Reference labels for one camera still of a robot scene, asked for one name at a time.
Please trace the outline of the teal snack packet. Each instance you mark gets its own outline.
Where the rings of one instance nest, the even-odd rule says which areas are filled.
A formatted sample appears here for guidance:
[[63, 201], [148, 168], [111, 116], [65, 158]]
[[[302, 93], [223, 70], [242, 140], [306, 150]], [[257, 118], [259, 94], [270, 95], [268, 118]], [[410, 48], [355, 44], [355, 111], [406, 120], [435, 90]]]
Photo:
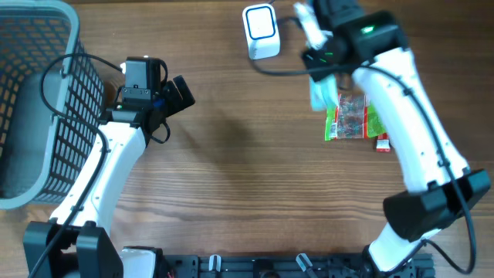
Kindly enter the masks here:
[[313, 111], [333, 109], [339, 104], [337, 79], [329, 75], [320, 81], [310, 81], [310, 105]]

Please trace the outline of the green snack bag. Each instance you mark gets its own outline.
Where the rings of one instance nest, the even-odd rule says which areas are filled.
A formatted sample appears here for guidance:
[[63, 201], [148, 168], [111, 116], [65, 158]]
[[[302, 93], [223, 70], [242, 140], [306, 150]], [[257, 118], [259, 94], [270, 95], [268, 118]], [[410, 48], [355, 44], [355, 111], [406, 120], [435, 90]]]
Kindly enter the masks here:
[[338, 95], [339, 103], [327, 110], [325, 140], [378, 137], [386, 132], [374, 105], [363, 94]]

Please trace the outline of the red stick sachet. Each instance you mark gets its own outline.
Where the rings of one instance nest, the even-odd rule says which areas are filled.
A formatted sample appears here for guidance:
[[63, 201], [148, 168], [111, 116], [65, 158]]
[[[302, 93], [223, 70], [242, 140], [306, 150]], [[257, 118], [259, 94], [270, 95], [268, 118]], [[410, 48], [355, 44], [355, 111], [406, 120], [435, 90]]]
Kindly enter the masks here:
[[391, 151], [390, 138], [388, 137], [387, 133], [380, 134], [377, 136], [376, 151], [383, 153], [388, 153]]

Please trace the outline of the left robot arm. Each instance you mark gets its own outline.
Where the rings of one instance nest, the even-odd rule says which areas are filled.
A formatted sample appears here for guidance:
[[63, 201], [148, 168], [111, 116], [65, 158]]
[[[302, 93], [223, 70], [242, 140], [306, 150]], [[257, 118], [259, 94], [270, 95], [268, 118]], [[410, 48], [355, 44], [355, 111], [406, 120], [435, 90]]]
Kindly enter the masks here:
[[48, 222], [32, 222], [23, 238], [31, 277], [168, 277], [161, 249], [117, 251], [110, 239], [114, 210], [125, 182], [153, 133], [167, 118], [195, 104], [182, 76], [168, 77], [165, 61], [129, 57], [125, 84], [102, 114], [89, 157], [69, 194]]

